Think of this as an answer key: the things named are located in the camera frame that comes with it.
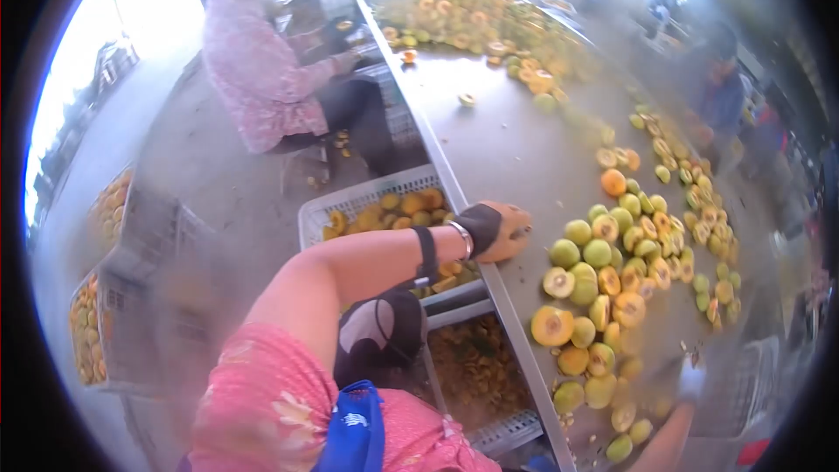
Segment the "stainless steel table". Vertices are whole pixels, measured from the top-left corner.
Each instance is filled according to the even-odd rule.
[[[594,411],[582,406],[566,434],[554,411],[551,385],[555,379],[579,379],[582,383],[582,378],[559,375],[556,358],[548,348],[531,341],[529,334],[530,318],[543,304],[572,310],[575,315],[587,314],[587,309],[568,300],[548,298],[540,286],[542,276],[551,267],[545,249],[563,235],[565,223],[585,219],[592,205],[617,204],[600,186],[602,170],[594,158],[599,142],[584,138],[559,112],[541,113],[523,84],[509,79],[504,67],[488,66],[483,56],[442,45],[429,46],[419,49],[414,65],[403,66],[399,56],[388,49],[367,0],[357,1],[372,27],[373,37],[383,47],[453,208],[461,211],[469,204],[492,199],[518,205],[533,215],[527,249],[497,266],[482,265],[482,275],[530,386],[558,465],[563,470],[574,469],[572,451],[578,465],[591,464],[595,459],[605,464],[603,452],[598,455],[597,450],[605,450],[614,436],[609,422],[611,409]],[[646,132],[636,130],[628,122],[635,106],[626,88],[629,79],[608,62],[603,64],[594,80],[569,83],[564,90],[577,109],[615,129],[617,146],[633,148],[640,154],[641,168],[631,177],[648,195],[665,196],[669,213],[681,216],[687,209],[685,189],[677,175],[668,185],[656,178],[653,168],[657,161],[651,140]],[[464,93],[477,98],[474,108],[460,105],[457,97]],[[737,223],[732,226],[737,233]],[[707,274],[713,284],[716,259],[705,247],[696,246],[694,251],[697,273]],[[683,355],[682,342],[689,351],[702,347],[708,354],[731,352],[727,349],[738,342],[749,312],[748,286],[740,295],[743,311],[738,327],[712,337],[711,325],[697,310],[694,295],[685,283],[674,282],[668,292],[658,292],[648,303],[642,327],[645,371],[640,381],[646,380],[645,387],[656,395],[670,393],[667,387],[672,383],[664,383],[667,380],[661,379],[659,371]],[[656,376],[655,383],[649,380],[652,375]],[[642,416],[649,416],[656,427],[660,426],[660,420],[651,414],[639,411],[638,418]],[[589,443],[592,435],[596,435],[594,444]]]

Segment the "glove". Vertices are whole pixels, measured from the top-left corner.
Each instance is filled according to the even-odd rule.
[[[687,354],[679,373],[679,399],[696,403],[705,385],[705,362],[698,353]]]
[[[356,62],[362,59],[359,52],[343,52],[331,57],[332,68],[335,70],[335,75],[346,75],[351,73],[356,66]]]
[[[472,258],[497,262],[516,256],[527,246],[530,214],[517,206],[482,201],[470,206],[454,221],[472,236]]]

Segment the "red object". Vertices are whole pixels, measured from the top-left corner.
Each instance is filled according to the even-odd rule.
[[[738,466],[750,466],[757,463],[763,455],[763,450],[770,445],[769,439],[761,439],[754,443],[745,444],[737,457]]]

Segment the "white glove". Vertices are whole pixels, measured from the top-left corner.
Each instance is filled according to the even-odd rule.
[[[696,402],[705,385],[705,362],[699,354],[687,354],[679,374],[679,399]]]

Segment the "stool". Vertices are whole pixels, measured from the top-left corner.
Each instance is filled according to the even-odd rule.
[[[288,135],[274,148],[274,153],[280,155],[279,193],[285,194],[285,175],[292,166],[292,162],[298,156],[309,154],[305,157],[322,168],[322,174],[318,179],[325,184],[330,177],[329,154],[326,152],[326,135]]]

